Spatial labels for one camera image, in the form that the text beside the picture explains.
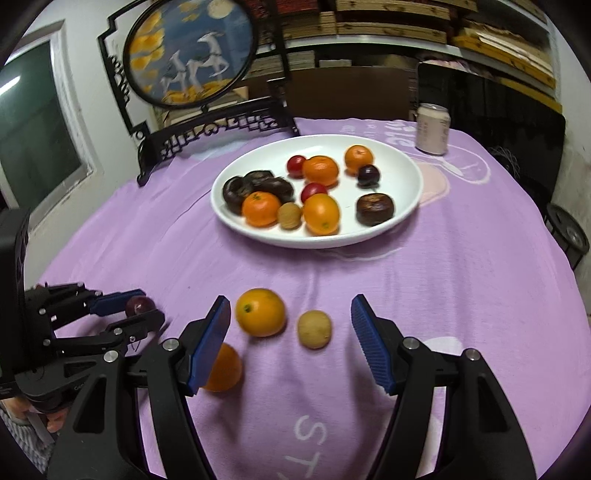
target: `purple tablecloth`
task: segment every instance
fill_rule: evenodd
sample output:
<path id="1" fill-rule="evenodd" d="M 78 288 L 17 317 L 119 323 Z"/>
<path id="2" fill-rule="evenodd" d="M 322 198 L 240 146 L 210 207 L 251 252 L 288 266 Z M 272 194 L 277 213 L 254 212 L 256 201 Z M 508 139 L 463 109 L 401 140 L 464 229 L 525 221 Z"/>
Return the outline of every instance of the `purple tablecloth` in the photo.
<path id="1" fill-rule="evenodd" d="M 538 476 L 568 443 L 591 403 L 591 335 L 573 273 L 533 202 L 468 135 L 452 131 L 444 158 L 414 148 L 414 124 L 299 120 L 302 134 L 345 133 L 385 141 L 418 162 L 421 206 L 393 231 L 351 247 L 296 251 L 244 238 L 214 217 L 209 189 L 241 154 L 281 138 L 253 137 L 238 150 L 175 159 L 139 189 L 119 189 L 72 237 L 43 281 L 85 281 L 105 292 L 143 288 L 169 327 L 268 287 L 284 299 L 286 331 L 253 339 L 233 322 L 226 341 L 241 354 L 244 382 L 200 391 L 189 406 L 220 480 L 364 478 L 394 400 L 374 384 L 350 324 L 353 297 L 439 351 L 479 349 L 523 427 Z M 333 319 L 327 348 L 308 351 L 295 320 L 306 310 Z M 62 336 L 97 332 L 87 319 Z M 438 391 L 421 473 L 433 468 L 443 418 Z M 164 474 L 147 406 L 151 469 Z"/>

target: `black stool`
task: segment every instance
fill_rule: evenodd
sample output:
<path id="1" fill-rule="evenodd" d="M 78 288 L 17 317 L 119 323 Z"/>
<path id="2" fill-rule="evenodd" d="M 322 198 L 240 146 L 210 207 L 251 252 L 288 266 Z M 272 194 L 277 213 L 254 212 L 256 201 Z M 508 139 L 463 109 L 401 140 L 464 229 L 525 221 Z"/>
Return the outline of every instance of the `black stool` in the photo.
<path id="1" fill-rule="evenodd" d="M 549 203 L 544 222 L 550 224 L 550 233 L 566 254 L 570 268 L 577 268 L 589 251 L 589 240 L 577 220 L 563 208 Z"/>

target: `person's hand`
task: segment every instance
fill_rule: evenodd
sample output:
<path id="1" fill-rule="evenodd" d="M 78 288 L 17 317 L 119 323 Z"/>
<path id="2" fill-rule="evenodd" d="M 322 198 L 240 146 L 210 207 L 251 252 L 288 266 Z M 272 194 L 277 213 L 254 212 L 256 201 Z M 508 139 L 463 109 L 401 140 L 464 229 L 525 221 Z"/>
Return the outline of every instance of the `person's hand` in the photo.
<path id="1" fill-rule="evenodd" d="M 18 418 L 20 420 L 25 420 L 27 418 L 27 412 L 33 411 L 33 406 L 24 397 L 7 398 L 6 400 L 2 400 L 2 403 L 13 417 Z M 67 408 L 64 408 L 64 410 L 60 410 L 55 413 L 48 413 L 46 415 L 47 431 L 49 433 L 55 433 L 58 430 L 60 430 L 64 426 L 67 413 Z"/>

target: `moon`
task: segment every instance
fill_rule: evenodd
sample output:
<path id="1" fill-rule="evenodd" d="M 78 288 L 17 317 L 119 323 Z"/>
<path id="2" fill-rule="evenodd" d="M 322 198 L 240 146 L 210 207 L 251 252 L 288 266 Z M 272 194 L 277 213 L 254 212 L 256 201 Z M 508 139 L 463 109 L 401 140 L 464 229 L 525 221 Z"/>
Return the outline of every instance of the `moon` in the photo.
<path id="1" fill-rule="evenodd" d="M 212 0 L 207 6 L 207 13 L 211 18 L 219 20 L 227 17 L 234 8 L 232 0 Z"/>

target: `white wall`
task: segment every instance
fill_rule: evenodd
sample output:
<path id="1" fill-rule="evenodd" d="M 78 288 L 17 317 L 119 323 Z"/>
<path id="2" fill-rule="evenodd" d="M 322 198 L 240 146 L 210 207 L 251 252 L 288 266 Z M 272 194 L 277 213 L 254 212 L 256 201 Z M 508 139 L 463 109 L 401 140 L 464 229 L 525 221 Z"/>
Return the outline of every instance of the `white wall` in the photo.
<path id="1" fill-rule="evenodd" d="M 25 262 L 28 286 L 39 279 L 83 222 L 119 186 L 139 173 L 137 149 L 117 109 L 97 41 L 108 27 L 107 17 L 127 3 L 128 0 L 54 0 L 29 29 L 30 33 L 65 20 L 67 61 L 97 169 L 32 232 Z M 118 48 L 123 46 L 131 25 L 148 5 L 145 3 L 122 17 L 115 40 Z M 146 104 L 138 99 L 132 102 L 133 120 L 149 118 Z"/>
<path id="2" fill-rule="evenodd" d="M 557 49 L 566 135 L 553 202 L 570 212 L 591 238 L 591 82 L 558 32 Z M 587 313 L 591 313 L 591 253 L 575 273 Z"/>

